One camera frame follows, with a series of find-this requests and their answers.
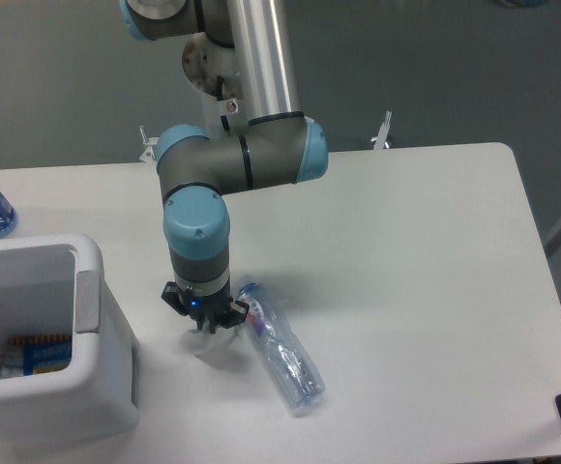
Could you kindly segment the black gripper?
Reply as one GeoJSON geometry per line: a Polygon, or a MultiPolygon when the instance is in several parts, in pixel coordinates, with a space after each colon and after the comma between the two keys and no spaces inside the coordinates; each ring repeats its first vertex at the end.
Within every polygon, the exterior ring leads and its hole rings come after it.
{"type": "Polygon", "coordinates": [[[250,305],[233,301],[223,291],[198,297],[191,288],[181,289],[174,281],[168,281],[161,293],[162,300],[181,316],[190,317],[197,326],[209,323],[209,333],[218,328],[230,329],[243,324],[250,311],[250,305]]]}

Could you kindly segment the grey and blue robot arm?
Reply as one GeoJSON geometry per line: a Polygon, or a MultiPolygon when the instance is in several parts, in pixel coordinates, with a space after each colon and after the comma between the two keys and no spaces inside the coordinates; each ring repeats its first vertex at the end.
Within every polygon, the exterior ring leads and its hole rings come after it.
{"type": "Polygon", "coordinates": [[[324,130],[299,104],[284,4],[124,1],[120,10],[139,40],[202,38],[206,48],[197,60],[213,83],[211,95],[239,104],[243,125],[223,111],[218,137],[178,125],[154,148],[174,273],[162,298],[200,329],[238,326],[249,307],[231,295],[224,197],[315,180],[329,162],[324,130]]]}

